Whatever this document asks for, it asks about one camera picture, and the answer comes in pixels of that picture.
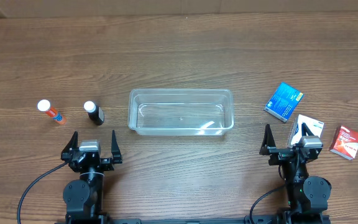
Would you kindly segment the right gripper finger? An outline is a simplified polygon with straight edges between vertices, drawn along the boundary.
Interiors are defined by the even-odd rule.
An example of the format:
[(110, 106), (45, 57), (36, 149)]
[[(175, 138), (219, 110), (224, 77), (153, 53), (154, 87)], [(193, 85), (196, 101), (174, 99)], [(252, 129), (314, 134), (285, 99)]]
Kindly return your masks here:
[(264, 139), (260, 147), (259, 154), (263, 156), (270, 155), (276, 149), (275, 141), (273, 138), (272, 130), (269, 124), (265, 126)]
[(314, 136), (310, 128), (307, 126), (306, 123), (301, 124), (301, 135), (302, 136)]

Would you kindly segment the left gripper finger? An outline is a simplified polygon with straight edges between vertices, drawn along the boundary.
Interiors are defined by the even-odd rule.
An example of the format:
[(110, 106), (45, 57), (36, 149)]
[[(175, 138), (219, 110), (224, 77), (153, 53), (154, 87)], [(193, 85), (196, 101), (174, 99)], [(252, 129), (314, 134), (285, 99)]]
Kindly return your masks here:
[(113, 164), (122, 164), (122, 154), (117, 144), (115, 130), (112, 130), (111, 136), (111, 154), (112, 154), (112, 163)]
[(61, 152), (61, 160), (70, 161), (72, 160), (73, 154), (78, 149), (78, 132), (75, 131), (68, 142), (68, 144), (63, 148)]

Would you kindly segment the white bandage box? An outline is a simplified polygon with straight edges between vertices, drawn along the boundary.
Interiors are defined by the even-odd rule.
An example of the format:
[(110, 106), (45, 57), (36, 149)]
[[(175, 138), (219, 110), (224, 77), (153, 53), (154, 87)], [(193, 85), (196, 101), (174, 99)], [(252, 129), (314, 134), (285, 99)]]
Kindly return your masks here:
[(299, 114), (294, 120), (289, 138), (288, 138), (288, 147), (292, 147), (294, 144), (298, 143), (302, 137), (301, 125), (305, 123), (313, 135), (321, 137), (323, 133), (324, 123), (316, 119), (304, 116)]

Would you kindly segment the blue lozenge box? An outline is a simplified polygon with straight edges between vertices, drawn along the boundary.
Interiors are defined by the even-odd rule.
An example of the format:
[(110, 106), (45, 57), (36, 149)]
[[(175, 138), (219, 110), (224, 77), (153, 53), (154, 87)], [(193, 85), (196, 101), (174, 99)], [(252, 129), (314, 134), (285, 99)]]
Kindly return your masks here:
[(281, 82), (266, 103), (264, 111), (286, 123), (302, 98), (303, 93), (301, 91)]

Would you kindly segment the black bottle white cap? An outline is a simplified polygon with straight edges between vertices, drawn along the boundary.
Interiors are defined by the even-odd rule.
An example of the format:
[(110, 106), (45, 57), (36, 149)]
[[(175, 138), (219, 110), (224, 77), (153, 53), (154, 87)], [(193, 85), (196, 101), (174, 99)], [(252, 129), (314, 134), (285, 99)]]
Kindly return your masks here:
[(100, 126), (104, 123), (104, 112), (96, 103), (86, 101), (83, 107), (95, 125)]

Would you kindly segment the red small box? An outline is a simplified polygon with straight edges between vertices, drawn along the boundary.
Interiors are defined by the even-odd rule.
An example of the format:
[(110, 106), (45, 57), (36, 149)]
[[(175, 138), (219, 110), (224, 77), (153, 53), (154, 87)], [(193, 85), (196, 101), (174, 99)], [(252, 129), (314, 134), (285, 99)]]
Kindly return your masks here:
[(355, 159), (358, 152), (358, 132), (346, 126), (338, 127), (329, 150), (348, 160)]

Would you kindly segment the orange tube white cap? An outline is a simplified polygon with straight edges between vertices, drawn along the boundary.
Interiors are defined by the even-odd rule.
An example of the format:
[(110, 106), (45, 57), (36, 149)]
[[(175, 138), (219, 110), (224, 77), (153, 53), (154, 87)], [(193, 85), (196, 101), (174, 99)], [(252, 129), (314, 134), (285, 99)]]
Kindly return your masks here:
[(56, 110), (48, 100), (40, 100), (37, 103), (37, 109), (50, 116), (58, 124), (65, 124), (67, 121), (66, 117)]

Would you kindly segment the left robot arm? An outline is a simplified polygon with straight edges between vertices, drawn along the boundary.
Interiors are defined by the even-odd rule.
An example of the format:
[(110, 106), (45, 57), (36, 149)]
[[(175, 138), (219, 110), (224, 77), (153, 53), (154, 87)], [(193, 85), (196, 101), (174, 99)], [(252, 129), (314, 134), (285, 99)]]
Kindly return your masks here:
[(66, 203), (66, 223), (111, 223), (111, 217), (103, 212), (104, 173), (114, 170), (122, 163), (122, 154), (117, 145), (116, 134), (111, 137), (111, 157), (102, 158), (98, 140), (87, 140), (78, 144), (78, 133), (74, 132), (61, 153), (79, 178), (69, 182), (63, 190)]

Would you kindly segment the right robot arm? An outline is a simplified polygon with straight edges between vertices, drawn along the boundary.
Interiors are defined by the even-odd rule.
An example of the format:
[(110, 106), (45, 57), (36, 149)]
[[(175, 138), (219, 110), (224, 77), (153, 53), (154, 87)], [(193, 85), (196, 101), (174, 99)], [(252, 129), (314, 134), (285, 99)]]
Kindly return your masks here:
[(268, 164), (279, 166), (279, 175), (284, 184), (273, 189), (260, 199), (285, 189), (288, 208), (282, 208), (270, 218), (270, 223), (329, 223), (323, 215), (328, 209), (332, 186), (325, 178), (310, 176), (307, 163), (317, 160), (323, 149), (320, 138), (314, 135), (305, 123), (301, 125), (302, 136), (292, 147), (276, 147), (270, 125), (265, 126), (264, 139), (259, 154), (269, 156)]

